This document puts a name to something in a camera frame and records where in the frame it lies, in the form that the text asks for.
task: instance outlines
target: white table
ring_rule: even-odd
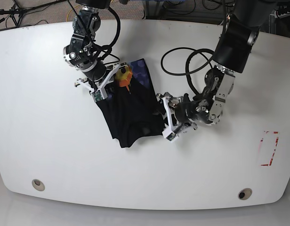
[[[103,21],[98,44],[108,44],[115,28],[114,21]],[[72,32],[71,23],[0,32],[0,173],[9,190],[151,210],[228,208],[281,198],[290,177],[290,39],[259,35],[217,126],[200,125],[174,144],[148,137],[120,149],[88,92],[73,86],[82,74],[62,53]],[[191,94],[185,77],[162,72],[161,56],[180,46],[214,49],[220,33],[221,27],[208,24],[122,21],[113,53],[123,61],[144,58],[156,92]],[[183,72],[189,54],[167,57],[166,68]],[[196,56],[191,68],[202,63]],[[192,76],[200,89],[207,70]],[[271,166],[260,165],[273,142],[264,130],[280,133]],[[263,136],[267,145],[259,148]],[[33,179],[45,191],[35,190]],[[244,188],[253,195],[241,201]]]

